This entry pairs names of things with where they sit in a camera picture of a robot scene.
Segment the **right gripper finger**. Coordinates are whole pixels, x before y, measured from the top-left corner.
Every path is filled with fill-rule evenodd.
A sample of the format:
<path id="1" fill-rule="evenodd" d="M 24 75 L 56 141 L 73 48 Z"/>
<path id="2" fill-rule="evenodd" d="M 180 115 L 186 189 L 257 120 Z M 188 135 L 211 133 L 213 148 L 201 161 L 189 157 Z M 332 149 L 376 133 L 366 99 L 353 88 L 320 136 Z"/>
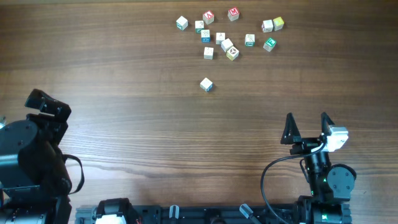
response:
<path id="1" fill-rule="evenodd" d="M 334 126 L 335 123 L 331 120 L 326 112 L 321 114 L 321 125 L 322 125 L 322 133 L 324 135 L 330 135 L 330 126 Z"/>
<path id="2" fill-rule="evenodd" d="M 285 128 L 280 140 L 281 144 L 298 144 L 301 142 L 301 135 L 292 113 L 288 113 L 285 120 Z"/>

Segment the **green F block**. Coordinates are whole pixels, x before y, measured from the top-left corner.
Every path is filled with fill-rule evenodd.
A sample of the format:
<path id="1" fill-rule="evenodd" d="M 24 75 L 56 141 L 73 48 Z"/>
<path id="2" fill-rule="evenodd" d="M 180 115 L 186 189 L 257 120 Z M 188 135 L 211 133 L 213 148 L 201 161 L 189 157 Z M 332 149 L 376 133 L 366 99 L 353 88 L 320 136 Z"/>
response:
<path id="1" fill-rule="evenodd" d="M 275 47 L 276 43 L 277 43 L 277 41 L 270 37 L 264 42 L 263 48 L 266 51 L 271 52 L 272 49 Z"/>

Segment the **blue edged white block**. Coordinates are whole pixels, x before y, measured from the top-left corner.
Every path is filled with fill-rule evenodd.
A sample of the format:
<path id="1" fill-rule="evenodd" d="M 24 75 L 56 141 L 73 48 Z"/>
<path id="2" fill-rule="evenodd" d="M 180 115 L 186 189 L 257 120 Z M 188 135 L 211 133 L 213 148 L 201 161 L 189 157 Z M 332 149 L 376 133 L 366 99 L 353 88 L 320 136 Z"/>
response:
<path id="1" fill-rule="evenodd" d="M 213 88 L 213 82 L 209 80 L 208 78 L 204 78 L 200 82 L 200 87 L 205 90 L 206 92 L 210 91 Z"/>

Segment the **plain white block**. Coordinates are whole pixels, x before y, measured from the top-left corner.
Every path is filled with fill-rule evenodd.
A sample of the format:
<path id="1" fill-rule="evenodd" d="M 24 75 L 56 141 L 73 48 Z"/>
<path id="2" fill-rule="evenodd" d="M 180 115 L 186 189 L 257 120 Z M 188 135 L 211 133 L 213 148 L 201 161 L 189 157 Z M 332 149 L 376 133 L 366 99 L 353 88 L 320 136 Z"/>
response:
<path id="1" fill-rule="evenodd" d="M 221 48 L 223 49 L 224 52 L 227 52 L 232 46 L 233 43 L 230 39 L 225 39 L 221 42 Z"/>

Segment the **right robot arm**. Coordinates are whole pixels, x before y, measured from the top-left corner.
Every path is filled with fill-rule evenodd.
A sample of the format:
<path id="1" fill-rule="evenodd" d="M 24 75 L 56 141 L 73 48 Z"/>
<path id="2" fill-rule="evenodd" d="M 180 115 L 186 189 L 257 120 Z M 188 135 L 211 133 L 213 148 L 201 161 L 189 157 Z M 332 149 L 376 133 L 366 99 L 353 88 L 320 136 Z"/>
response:
<path id="1" fill-rule="evenodd" d="M 303 158 L 302 171 L 311 195 L 300 196 L 293 206 L 294 223 L 350 224 L 353 222 L 348 202 L 354 189 L 356 172 L 344 164 L 333 165 L 329 153 L 341 149 L 348 140 L 348 130 L 337 126 L 326 113 L 321 114 L 319 137 L 303 138 L 288 113 L 281 144 L 291 145 L 290 154 Z"/>

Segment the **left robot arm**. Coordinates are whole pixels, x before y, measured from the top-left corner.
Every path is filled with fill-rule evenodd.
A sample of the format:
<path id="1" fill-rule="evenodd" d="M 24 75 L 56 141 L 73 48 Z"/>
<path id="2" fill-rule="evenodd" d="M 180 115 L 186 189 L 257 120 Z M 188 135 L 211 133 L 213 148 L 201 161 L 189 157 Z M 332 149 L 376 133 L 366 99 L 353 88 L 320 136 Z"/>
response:
<path id="1" fill-rule="evenodd" d="M 39 110 L 1 128 L 1 223 L 68 223 L 76 189 L 59 144 L 71 114 L 68 104 L 34 89 L 25 107 Z"/>

